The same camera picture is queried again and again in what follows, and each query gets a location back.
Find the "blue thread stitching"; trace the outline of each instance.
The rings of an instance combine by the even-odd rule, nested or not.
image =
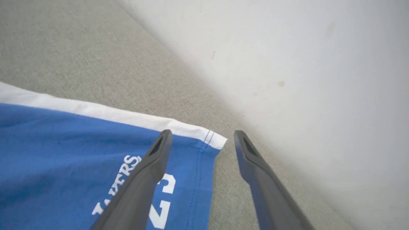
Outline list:
[[[207,147],[210,145],[210,142],[211,142],[211,140],[213,139],[213,135],[214,135],[214,132],[212,133],[212,135],[211,135],[211,137],[210,137],[209,143],[206,145],[206,148],[204,149],[202,155],[200,156],[200,177],[199,177],[198,198],[199,198],[199,195],[200,195],[200,186],[202,185],[202,159],[203,159],[204,153],[205,153],[206,150],[207,150]],[[197,208],[197,206],[198,206],[198,202],[199,202],[199,199],[196,199],[195,209],[194,209],[194,211],[193,211],[193,218],[192,218],[192,229],[194,229],[194,226],[195,226],[195,216],[196,216],[196,208]]]
[[[186,230],[187,230],[187,227],[189,226],[190,210],[191,210],[191,208],[192,208],[193,198],[195,197],[195,192],[196,192],[196,179],[197,179],[197,176],[198,176],[199,152],[202,150],[203,145],[205,144],[206,138],[207,138],[207,136],[209,135],[209,133],[210,133],[210,130],[207,132],[207,135],[206,135],[206,137],[204,138],[203,144],[202,144],[202,146],[200,147],[200,149],[199,149],[199,151],[198,151],[198,157],[196,158],[195,184],[194,184],[194,188],[193,188],[192,200],[190,201],[189,212],[188,212],[188,214],[187,214]]]

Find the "white trim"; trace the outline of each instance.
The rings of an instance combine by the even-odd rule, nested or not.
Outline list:
[[[156,131],[170,129],[174,135],[196,138],[205,143],[210,141],[209,145],[215,149],[222,149],[227,141],[225,137],[217,133],[213,134],[213,131],[175,119],[120,110],[86,101],[53,97],[48,94],[17,88],[3,82],[0,82],[0,103],[64,111]]]

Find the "white wall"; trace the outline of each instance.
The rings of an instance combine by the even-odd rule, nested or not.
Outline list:
[[[409,229],[409,2],[119,0],[356,229]]]

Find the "brown stain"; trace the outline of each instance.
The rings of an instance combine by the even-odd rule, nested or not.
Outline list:
[[[330,39],[334,35],[335,28],[337,27],[337,21],[333,20],[327,25],[325,29],[325,38]]]

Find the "gray carpet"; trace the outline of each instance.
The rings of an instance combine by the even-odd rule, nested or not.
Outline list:
[[[0,81],[199,125],[229,138],[216,159],[209,229],[258,229],[233,131],[268,150],[151,35],[109,0],[0,0]],[[317,229],[349,226],[274,155],[270,162]]]

